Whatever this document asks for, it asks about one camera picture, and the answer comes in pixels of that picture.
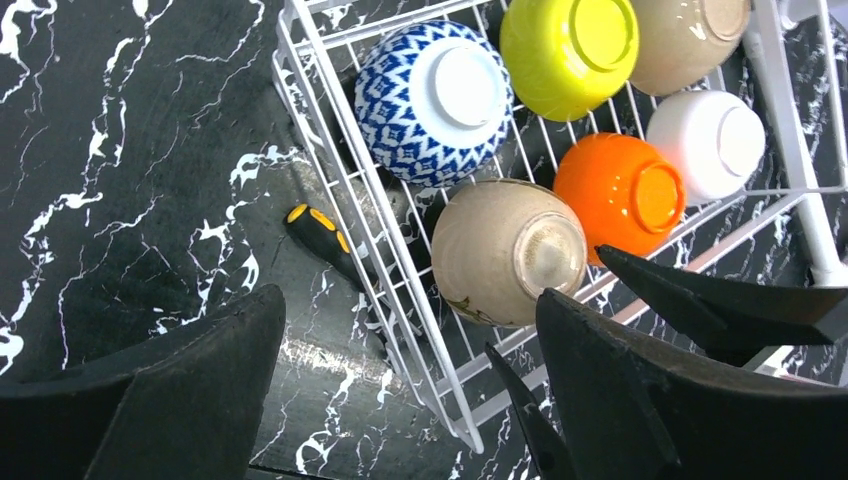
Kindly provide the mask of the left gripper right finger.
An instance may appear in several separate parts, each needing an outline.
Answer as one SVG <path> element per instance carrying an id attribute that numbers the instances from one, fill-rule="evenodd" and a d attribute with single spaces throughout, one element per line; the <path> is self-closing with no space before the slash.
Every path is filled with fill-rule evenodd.
<path id="1" fill-rule="evenodd" d="M 555 290 L 536 327 L 581 479 L 843 479 L 847 393 L 682 350 Z"/>

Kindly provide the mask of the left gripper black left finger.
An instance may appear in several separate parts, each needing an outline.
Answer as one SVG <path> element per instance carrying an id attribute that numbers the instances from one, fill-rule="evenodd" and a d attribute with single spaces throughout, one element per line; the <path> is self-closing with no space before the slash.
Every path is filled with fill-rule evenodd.
<path id="1" fill-rule="evenodd" d="M 39 381 L 1 385 L 5 479 L 241 479 L 285 330 L 267 284 Z"/>

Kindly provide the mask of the beige bowl white inside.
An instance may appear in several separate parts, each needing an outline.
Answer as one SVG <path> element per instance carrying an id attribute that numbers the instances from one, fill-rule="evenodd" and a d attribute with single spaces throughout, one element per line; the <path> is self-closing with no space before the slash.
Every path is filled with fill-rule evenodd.
<path id="1" fill-rule="evenodd" d="M 751 13 L 749 0 L 634 1 L 640 30 L 629 82 L 667 96 L 705 77 L 737 48 Z"/>

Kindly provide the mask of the orange bowl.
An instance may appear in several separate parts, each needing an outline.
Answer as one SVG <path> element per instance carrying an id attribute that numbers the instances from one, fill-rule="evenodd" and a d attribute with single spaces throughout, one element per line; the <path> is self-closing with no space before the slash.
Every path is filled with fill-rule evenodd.
<path id="1" fill-rule="evenodd" d="M 647 142 L 617 133 L 590 134 L 570 147 L 552 190 L 576 213 L 597 267 L 602 244 L 642 257 L 655 251 L 686 208 L 678 169 Z"/>

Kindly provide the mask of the yellow-green bowl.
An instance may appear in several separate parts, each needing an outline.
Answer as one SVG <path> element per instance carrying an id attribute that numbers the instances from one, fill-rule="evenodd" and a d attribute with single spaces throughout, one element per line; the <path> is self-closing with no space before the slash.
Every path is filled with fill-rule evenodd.
<path id="1" fill-rule="evenodd" d="M 640 31 L 626 0 L 512 1 L 499 47 L 521 103 L 545 119 L 570 122 L 629 80 Z"/>

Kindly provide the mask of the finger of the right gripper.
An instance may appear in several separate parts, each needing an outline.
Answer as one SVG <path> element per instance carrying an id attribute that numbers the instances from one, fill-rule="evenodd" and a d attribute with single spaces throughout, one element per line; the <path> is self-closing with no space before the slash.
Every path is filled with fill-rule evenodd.
<path id="1" fill-rule="evenodd" d="M 576 479 L 569 449 L 541 413 L 531 390 L 493 345 L 486 343 L 485 353 L 510 396 L 537 474 L 544 480 Z"/>
<path id="2" fill-rule="evenodd" d="M 832 345 L 847 335 L 845 288 L 758 285 L 659 265 L 606 244 L 595 251 L 713 360 L 741 367 L 766 347 Z"/>

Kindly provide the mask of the red patterned bowl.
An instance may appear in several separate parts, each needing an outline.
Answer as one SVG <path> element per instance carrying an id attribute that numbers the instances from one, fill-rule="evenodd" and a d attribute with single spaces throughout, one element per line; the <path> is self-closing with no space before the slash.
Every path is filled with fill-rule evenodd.
<path id="1" fill-rule="evenodd" d="M 447 187 L 495 158 L 513 102 L 494 46 L 466 25 L 431 19 L 373 46 L 355 79 L 353 111 L 376 164 L 408 184 Z"/>

